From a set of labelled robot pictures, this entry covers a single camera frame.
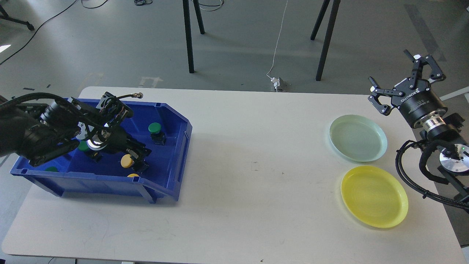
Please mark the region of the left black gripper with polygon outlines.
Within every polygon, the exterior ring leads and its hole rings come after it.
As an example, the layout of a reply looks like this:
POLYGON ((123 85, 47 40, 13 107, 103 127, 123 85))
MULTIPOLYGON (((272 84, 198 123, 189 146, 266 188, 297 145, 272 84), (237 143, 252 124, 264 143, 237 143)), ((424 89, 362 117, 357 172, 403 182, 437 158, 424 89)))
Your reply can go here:
POLYGON ((98 152, 107 154, 123 152, 130 154, 130 158, 133 161, 131 169, 134 172, 142 173, 147 169, 145 158, 151 154, 151 149, 148 149, 145 144, 139 142, 134 137, 128 136, 128 133, 121 126, 112 132, 106 143, 98 144, 97 139, 87 140, 86 142, 92 150, 98 152))

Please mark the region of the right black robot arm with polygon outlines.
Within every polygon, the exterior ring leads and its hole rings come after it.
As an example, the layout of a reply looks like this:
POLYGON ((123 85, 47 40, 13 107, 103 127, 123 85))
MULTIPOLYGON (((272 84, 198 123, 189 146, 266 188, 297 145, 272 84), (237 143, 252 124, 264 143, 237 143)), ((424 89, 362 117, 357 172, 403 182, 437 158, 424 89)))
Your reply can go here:
POLYGON ((384 116, 397 109, 412 129, 421 129, 419 141, 408 140, 397 151, 395 165, 400 178, 423 198, 468 212, 468 187, 459 176, 468 175, 468 142, 460 135, 464 119, 448 108, 432 90, 432 83, 444 81, 446 76, 432 55, 412 55, 404 50, 413 67, 409 77, 391 89, 382 89, 373 77, 370 103, 384 116), (414 182, 403 168, 403 155, 409 148, 420 149, 418 167, 422 175, 432 182, 450 184, 457 194, 444 197, 414 182))

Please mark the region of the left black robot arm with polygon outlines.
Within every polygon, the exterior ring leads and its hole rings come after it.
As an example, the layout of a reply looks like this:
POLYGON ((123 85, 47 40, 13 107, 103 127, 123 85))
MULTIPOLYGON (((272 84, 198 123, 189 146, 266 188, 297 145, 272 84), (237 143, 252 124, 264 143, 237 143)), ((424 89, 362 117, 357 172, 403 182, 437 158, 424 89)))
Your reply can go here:
POLYGON ((95 107, 47 92, 11 100, 1 97, 1 156, 16 153, 37 167, 75 149, 95 162, 102 153, 123 153, 122 167, 144 172, 151 150, 121 126, 134 115, 122 99, 142 97, 140 92, 124 96, 105 92, 95 107))

